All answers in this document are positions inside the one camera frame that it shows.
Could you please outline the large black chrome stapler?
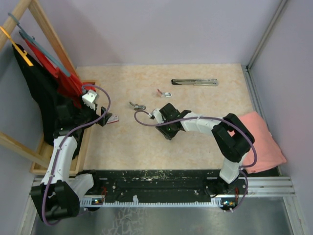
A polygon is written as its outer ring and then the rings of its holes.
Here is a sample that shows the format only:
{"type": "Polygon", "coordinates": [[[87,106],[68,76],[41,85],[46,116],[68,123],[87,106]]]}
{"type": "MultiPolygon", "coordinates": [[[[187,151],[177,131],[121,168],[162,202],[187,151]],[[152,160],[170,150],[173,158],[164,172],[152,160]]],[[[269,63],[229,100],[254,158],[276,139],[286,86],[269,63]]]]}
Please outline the large black chrome stapler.
{"type": "Polygon", "coordinates": [[[172,85],[218,86],[217,79],[172,79],[172,85]]]}

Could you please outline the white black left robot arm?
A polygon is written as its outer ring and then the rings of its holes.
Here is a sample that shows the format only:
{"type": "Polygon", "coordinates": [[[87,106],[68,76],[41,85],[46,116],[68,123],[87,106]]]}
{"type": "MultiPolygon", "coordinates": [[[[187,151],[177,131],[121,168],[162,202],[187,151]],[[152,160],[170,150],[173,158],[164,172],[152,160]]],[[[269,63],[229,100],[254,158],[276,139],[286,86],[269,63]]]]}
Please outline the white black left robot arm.
{"type": "Polygon", "coordinates": [[[80,202],[86,193],[96,194],[102,188],[95,170],[83,170],[75,176],[72,182],[69,181],[72,157],[78,147],[75,135],[78,131],[96,123],[104,126],[112,116],[104,107],[101,108],[101,115],[96,114],[96,99],[97,94],[93,91],[82,96],[83,104],[92,116],[82,125],[76,125],[72,130],[54,139],[47,172],[41,183],[31,188],[30,196],[37,213],[47,225],[54,225],[65,218],[76,217],[80,211],[80,202]]]}

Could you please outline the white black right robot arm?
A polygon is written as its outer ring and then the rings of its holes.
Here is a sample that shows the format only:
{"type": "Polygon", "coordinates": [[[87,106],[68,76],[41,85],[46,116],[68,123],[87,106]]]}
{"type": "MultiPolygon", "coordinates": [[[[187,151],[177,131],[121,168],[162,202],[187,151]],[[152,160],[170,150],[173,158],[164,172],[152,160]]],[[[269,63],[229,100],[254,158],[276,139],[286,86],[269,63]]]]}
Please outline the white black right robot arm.
{"type": "Polygon", "coordinates": [[[190,110],[180,112],[168,103],[161,109],[154,109],[152,116],[158,123],[156,129],[168,140],[179,131],[199,132],[212,136],[224,156],[219,173],[221,178],[218,182],[219,190],[228,194],[235,189],[239,169],[255,142],[251,132],[235,114],[229,113],[223,118],[211,119],[190,110]]]}

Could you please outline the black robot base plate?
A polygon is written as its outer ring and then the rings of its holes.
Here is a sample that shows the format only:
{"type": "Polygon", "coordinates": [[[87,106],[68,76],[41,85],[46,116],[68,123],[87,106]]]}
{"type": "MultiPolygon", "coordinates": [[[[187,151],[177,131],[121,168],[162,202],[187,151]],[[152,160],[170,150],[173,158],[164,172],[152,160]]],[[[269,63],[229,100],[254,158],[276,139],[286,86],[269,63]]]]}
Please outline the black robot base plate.
{"type": "Polygon", "coordinates": [[[219,195],[242,195],[246,181],[237,178],[227,184],[219,171],[207,170],[96,170],[100,179],[97,192],[106,203],[131,202],[136,196],[140,203],[210,202],[219,195]]]}

